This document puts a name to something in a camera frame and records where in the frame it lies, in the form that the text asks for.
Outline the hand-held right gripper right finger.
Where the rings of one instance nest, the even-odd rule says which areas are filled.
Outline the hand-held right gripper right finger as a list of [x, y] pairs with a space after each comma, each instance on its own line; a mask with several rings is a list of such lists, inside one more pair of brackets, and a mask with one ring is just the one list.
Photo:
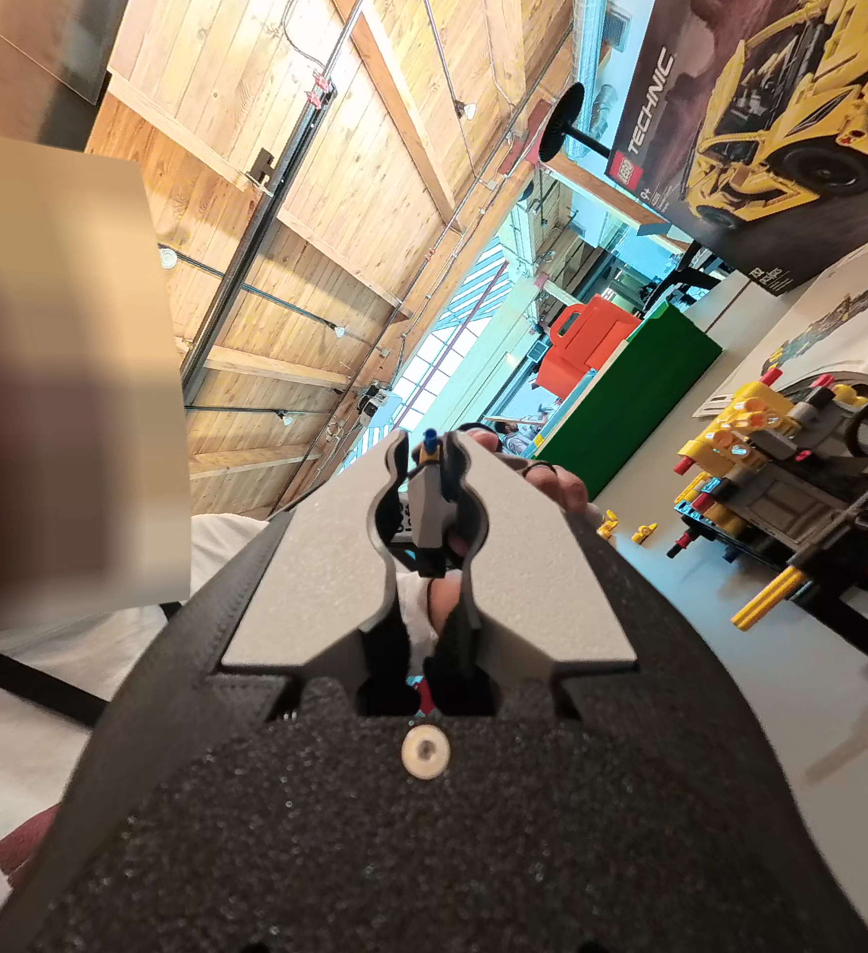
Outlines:
[[564, 513], [469, 435], [444, 440], [463, 542], [452, 634], [465, 676], [572, 678], [636, 667], [636, 650], [583, 549], [599, 542], [584, 517]]

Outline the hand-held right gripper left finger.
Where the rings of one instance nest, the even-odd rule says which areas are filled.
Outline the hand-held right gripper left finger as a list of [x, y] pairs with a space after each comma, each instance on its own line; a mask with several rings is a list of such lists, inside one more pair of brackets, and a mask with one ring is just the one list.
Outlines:
[[301, 681], [327, 677], [347, 693], [368, 679], [362, 637], [395, 604], [396, 570], [378, 517], [398, 496], [408, 435], [389, 435], [287, 514], [221, 666]]

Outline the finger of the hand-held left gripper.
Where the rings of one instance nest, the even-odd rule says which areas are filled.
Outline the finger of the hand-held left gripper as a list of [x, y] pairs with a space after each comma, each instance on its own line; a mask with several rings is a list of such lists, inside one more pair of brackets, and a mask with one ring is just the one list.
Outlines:
[[418, 458], [406, 492], [416, 570], [423, 578], [443, 578], [448, 569], [444, 537], [453, 525], [455, 505], [443, 495], [439, 456]]

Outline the lego car chassis model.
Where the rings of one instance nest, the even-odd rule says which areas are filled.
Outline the lego car chassis model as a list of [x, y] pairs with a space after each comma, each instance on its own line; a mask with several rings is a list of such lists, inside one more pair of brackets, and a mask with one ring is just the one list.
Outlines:
[[868, 657], [868, 398], [822, 375], [795, 401], [772, 387], [780, 374], [739, 387], [680, 449], [676, 473], [698, 472], [667, 556], [707, 539], [756, 559], [776, 576], [737, 629], [791, 602]]

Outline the open lego instruction booklet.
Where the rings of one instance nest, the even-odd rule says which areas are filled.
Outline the open lego instruction booklet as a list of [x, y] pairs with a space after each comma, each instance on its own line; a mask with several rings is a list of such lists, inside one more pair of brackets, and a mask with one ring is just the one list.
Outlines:
[[774, 386], [787, 397], [825, 374], [868, 388], [868, 243], [815, 278], [694, 417], [725, 410], [738, 387], [775, 369]]

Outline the lego set box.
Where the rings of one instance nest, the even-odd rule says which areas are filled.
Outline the lego set box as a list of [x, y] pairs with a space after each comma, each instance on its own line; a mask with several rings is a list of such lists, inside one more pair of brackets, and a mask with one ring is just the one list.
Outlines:
[[868, 243], [868, 1], [655, 2], [606, 174], [773, 295]]

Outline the person's left hand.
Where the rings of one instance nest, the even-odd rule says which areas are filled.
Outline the person's left hand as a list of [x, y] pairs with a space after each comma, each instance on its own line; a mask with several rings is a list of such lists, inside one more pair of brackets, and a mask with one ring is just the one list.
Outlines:
[[586, 486], [578, 476], [560, 466], [543, 461], [529, 462], [520, 459], [517, 463], [513, 457], [502, 451], [499, 435], [482, 425], [465, 424], [460, 427], [459, 432], [499, 458], [516, 476], [552, 499], [564, 513], [582, 516], [599, 514], [596, 508], [591, 507]]

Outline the paned window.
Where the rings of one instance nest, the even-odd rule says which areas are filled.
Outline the paned window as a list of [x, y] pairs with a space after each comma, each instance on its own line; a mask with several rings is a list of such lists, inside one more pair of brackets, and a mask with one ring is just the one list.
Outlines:
[[390, 397], [362, 427], [337, 470], [372, 449], [393, 428], [414, 433], [512, 291], [510, 265], [499, 236], [475, 260], [445, 311], [395, 377]]

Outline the green plastic bin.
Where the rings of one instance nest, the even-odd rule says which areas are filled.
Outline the green plastic bin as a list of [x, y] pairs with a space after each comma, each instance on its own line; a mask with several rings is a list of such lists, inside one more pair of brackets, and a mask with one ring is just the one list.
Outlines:
[[661, 304], [563, 403], [535, 438], [532, 459], [570, 471], [595, 498], [722, 351], [687, 315]]

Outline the orange felt bag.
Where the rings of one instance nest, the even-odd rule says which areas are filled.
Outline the orange felt bag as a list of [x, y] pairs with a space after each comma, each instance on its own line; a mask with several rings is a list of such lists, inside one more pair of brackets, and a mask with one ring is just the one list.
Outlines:
[[536, 374], [536, 386], [567, 399], [583, 376], [600, 371], [642, 318], [594, 295], [588, 303], [567, 306], [549, 328], [549, 348]]

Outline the black chest harness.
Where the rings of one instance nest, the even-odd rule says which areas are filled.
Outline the black chest harness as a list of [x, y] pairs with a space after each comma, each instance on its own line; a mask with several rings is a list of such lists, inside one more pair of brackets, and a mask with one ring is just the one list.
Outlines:
[[93, 729], [106, 699], [0, 653], [0, 690], [82, 727]]

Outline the black ceiling pipe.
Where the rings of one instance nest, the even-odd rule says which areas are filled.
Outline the black ceiling pipe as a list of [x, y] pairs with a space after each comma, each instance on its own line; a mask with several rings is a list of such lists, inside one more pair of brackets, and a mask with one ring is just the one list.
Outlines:
[[227, 327], [249, 271], [264, 248], [276, 214], [297, 178], [333, 99], [334, 84], [326, 75], [317, 73], [280, 156], [273, 158], [270, 152], [261, 149], [251, 168], [251, 179], [261, 186], [261, 197], [182, 361], [181, 387], [186, 406], [193, 404], [199, 395], [208, 373], [210, 352]]

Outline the black round-base stand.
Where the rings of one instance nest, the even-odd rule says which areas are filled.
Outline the black round-base stand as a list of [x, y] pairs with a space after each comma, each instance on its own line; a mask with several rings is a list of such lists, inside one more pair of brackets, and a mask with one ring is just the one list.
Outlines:
[[559, 99], [550, 113], [538, 144], [538, 160], [548, 164], [563, 148], [566, 139], [573, 139], [596, 155], [608, 159], [611, 149], [592, 134], [581, 130], [578, 120], [585, 98], [582, 82], [574, 83]]

